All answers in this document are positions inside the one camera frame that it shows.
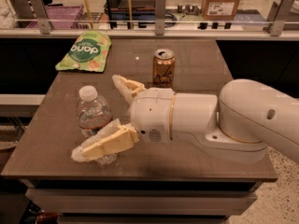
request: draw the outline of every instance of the soda can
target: soda can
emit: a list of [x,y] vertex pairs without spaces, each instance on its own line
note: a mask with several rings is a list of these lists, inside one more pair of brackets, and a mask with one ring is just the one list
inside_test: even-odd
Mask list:
[[153,56],[153,87],[172,88],[176,59],[171,49],[158,49]]

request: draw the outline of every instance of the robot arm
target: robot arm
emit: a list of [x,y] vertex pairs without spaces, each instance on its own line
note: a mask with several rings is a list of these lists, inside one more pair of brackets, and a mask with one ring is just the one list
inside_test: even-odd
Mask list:
[[299,101],[245,79],[228,83],[219,100],[223,133],[242,143],[264,142],[299,163]]
[[[130,105],[131,131],[144,142],[190,142],[213,157],[238,163],[259,161],[271,146],[299,163],[299,101],[264,84],[234,80],[218,98],[145,89],[120,76],[113,81]],[[94,150],[102,144],[90,143]],[[93,148],[81,147],[85,160]]]

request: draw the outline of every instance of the glass partition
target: glass partition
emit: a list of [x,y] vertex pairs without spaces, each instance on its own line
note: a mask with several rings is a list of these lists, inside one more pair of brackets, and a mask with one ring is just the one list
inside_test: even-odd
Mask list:
[[0,33],[7,29],[41,34],[95,29],[135,35],[144,31],[153,35],[194,32],[280,35],[282,28],[285,31],[299,28],[297,0],[237,0],[233,7],[234,1],[213,2],[212,12],[225,15],[233,9],[234,14],[210,19],[204,14],[205,0],[0,0]]

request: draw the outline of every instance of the countertop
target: countertop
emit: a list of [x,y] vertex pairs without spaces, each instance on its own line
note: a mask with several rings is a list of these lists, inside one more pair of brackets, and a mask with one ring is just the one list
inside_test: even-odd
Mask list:
[[74,162],[72,150],[83,141],[76,119],[78,90],[94,85],[107,98],[114,118],[127,121],[128,105],[112,83],[112,75],[150,86],[156,49],[174,51],[175,91],[218,94],[232,76],[215,41],[184,39],[112,39],[103,74],[60,72],[2,175],[16,179],[60,180],[263,180],[275,181],[266,155],[252,165],[212,158],[188,143],[167,145],[139,142],[107,166]]

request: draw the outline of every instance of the green snack bag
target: green snack bag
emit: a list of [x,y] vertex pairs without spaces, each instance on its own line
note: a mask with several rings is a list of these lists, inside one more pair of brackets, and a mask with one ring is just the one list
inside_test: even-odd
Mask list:
[[78,37],[71,50],[55,68],[58,71],[78,69],[103,72],[110,45],[109,36],[96,31],[85,32]]

